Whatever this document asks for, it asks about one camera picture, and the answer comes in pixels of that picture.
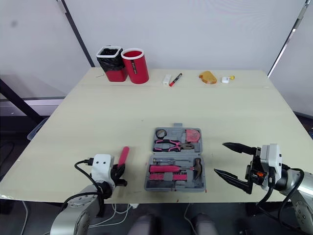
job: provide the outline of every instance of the table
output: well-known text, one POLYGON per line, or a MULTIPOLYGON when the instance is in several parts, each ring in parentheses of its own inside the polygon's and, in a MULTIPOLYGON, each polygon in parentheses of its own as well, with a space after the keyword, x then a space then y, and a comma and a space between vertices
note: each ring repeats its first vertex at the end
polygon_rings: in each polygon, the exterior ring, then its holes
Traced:
MULTIPOLYGON (((257 70, 213 70, 217 78, 235 75, 229 84, 207 85, 200 70, 149 70, 142 85, 111 83, 101 68, 91 68, 68 94, 0 183, 6 199, 63 202, 90 182, 74 163, 97 153, 115 156, 130 147, 124 179, 106 203, 256 202, 252 195, 227 184, 214 168, 244 179, 250 155, 221 144, 249 146, 278 143, 283 163, 313 171, 313 141, 271 81, 257 70), (166 74, 183 77, 173 87, 162 85, 166 74), (156 127, 198 127, 202 131, 206 192, 147 192, 144 180, 156 127)), ((90 172, 91 167, 83 167, 90 172)), ((274 192, 269 201, 283 196, 274 192)))

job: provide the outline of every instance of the black cable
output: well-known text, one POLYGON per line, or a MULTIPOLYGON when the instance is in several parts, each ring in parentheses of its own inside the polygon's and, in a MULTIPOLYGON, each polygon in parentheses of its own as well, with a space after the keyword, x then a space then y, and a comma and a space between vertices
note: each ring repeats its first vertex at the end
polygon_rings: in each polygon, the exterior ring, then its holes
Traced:
MULTIPOLYGON (((278 222, 278 218, 277 218, 277 217, 275 217, 274 215, 270 214, 268 211, 266 211, 265 209, 261 208, 260 206, 258 206, 258 208, 259 208, 259 210, 260 210, 261 212, 263 212, 263 213, 264 213, 265 215, 267 215, 269 218, 271 218, 271 219, 273 219, 273 220, 275 220, 275 221, 278 222)), ((302 230, 300 230, 300 229, 298 229, 298 228, 296 228, 296 227, 294 227, 294 226, 292 226, 292 225, 290 225, 290 224, 287 224, 287 223, 285 223, 285 222, 283 222, 283 221, 282 221, 282 224, 283 224, 286 228, 291 229, 291 230, 293 230, 294 232, 297 232, 297 233, 299 233, 299 234, 310 235, 310 234, 306 233, 305 231, 302 231, 302 230)))
POLYGON ((292 197, 292 195, 297 191, 298 187, 300 186, 300 184, 302 183, 302 180, 304 178, 304 172, 303 170, 301 169, 298 169, 298 168, 293 168, 292 170, 297 170, 300 172, 300 178, 299 180, 297 181, 297 183, 294 185, 294 187, 292 188, 292 190, 289 192, 289 194, 286 196, 286 198, 283 200, 282 204, 280 205, 279 207, 279 211, 278 211, 278 218, 275 217, 274 215, 271 215, 268 211, 266 211, 265 209, 263 209, 261 207, 261 205, 263 203, 265 203, 269 197, 271 196, 272 192, 273 192, 273 186, 271 185, 269 188, 268 188, 268 192, 266 193, 266 195, 262 198, 261 201, 259 201, 258 203, 256 203, 256 206, 257 208, 263 212, 265 215, 267 215, 269 218, 275 220, 275 221, 278 221, 282 226, 286 227, 287 229, 290 229, 290 230, 293 230, 297 233, 300 233, 300 234, 303 234, 303 235, 309 235, 308 233, 290 225, 290 224, 287 224, 285 222, 283 222, 281 220, 281 212, 282 212, 282 209, 284 208, 284 206, 286 205, 286 203, 288 202, 288 200, 292 197))
POLYGON ((273 192, 273 187, 271 186, 271 187, 268 188, 268 192, 266 193, 266 195, 262 198, 261 201, 259 201, 256 204, 256 206, 260 207, 262 204, 264 204, 269 199, 269 197, 271 196, 272 192, 273 192))
POLYGON ((303 170, 298 169, 298 168, 292 168, 292 170, 299 171, 300 172, 300 178, 298 179, 297 183, 294 185, 292 190, 288 193, 288 195, 286 196, 286 198, 283 200, 282 204, 279 207, 279 210, 278 210, 278 221, 281 224, 281 226, 283 226, 283 222, 282 222, 282 218, 281 218, 281 214, 282 214, 283 208, 285 207, 285 205, 288 202, 288 200, 292 197, 292 195, 298 190, 298 188, 299 188, 299 186, 302 183, 303 178, 304 178, 303 170))
POLYGON ((11 155, 11 153, 13 152, 14 150, 14 147, 15 147, 15 144, 13 141, 9 141, 9 142, 6 142, 4 143, 3 145, 0 146, 0 149, 8 144, 11 144, 12 145, 12 148, 11 150, 9 151, 9 153, 3 158, 3 160, 0 162, 0 167, 2 166, 2 164, 4 163, 4 161, 11 155))
POLYGON ((83 169, 81 169, 78 164, 82 164, 82 163, 87 163, 86 160, 84 161, 79 161, 77 163, 75 163, 74 167, 79 170, 81 173, 83 173, 91 182, 92 184, 96 187, 98 192, 101 192, 101 188, 99 187, 99 185, 93 180, 93 178, 91 178, 83 169))
POLYGON ((70 200, 72 200, 75 197, 80 197, 80 196, 85 196, 85 195, 102 195, 102 193, 101 192, 82 192, 82 193, 75 194, 64 201, 64 203, 61 205, 59 213, 61 213, 64 210, 65 206, 70 200))
POLYGON ((77 169, 81 173, 83 173, 92 182, 92 184, 96 187, 96 189, 99 193, 98 194, 99 195, 98 201, 99 201, 99 207, 100 207, 99 214, 103 214, 103 211, 104 211, 104 192, 101 190, 99 185, 94 181, 94 179, 78 166, 78 164, 82 164, 82 163, 87 163, 87 164, 92 165, 92 162, 93 162, 93 158, 90 158, 88 160, 79 161, 79 162, 75 163, 74 167, 75 167, 75 169, 77 169))

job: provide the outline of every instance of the small yellow object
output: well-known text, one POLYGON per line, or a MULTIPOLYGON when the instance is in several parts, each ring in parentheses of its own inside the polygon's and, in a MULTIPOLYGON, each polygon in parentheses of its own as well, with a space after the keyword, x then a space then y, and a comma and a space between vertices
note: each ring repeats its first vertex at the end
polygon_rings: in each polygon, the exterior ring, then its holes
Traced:
POLYGON ((201 78, 202 82, 207 84, 214 84, 217 82, 217 79, 210 71, 200 73, 199 78, 201 78))

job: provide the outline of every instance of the white wall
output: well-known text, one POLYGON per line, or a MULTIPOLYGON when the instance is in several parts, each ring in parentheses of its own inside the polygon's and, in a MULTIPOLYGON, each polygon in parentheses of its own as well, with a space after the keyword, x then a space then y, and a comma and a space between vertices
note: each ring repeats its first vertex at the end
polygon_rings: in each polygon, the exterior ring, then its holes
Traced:
POLYGON ((150 68, 267 73, 305 1, 66 2, 91 55, 105 45, 139 47, 150 68))
POLYGON ((65 96, 89 68, 55 0, 0 1, 0 77, 19 96, 65 96))
POLYGON ((313 116, 313 6, 270 76, 292 110, 313 116))

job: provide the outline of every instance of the toolbox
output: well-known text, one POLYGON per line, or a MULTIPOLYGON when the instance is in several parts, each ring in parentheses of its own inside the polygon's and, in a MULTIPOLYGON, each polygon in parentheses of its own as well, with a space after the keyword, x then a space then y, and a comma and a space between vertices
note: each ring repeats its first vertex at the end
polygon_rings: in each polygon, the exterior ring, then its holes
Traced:
POLYGON ((201 192, 205 190, 202 134, 199 128, 155 129, 153 155, 149 158, 145 179, 147 191, 201 192))

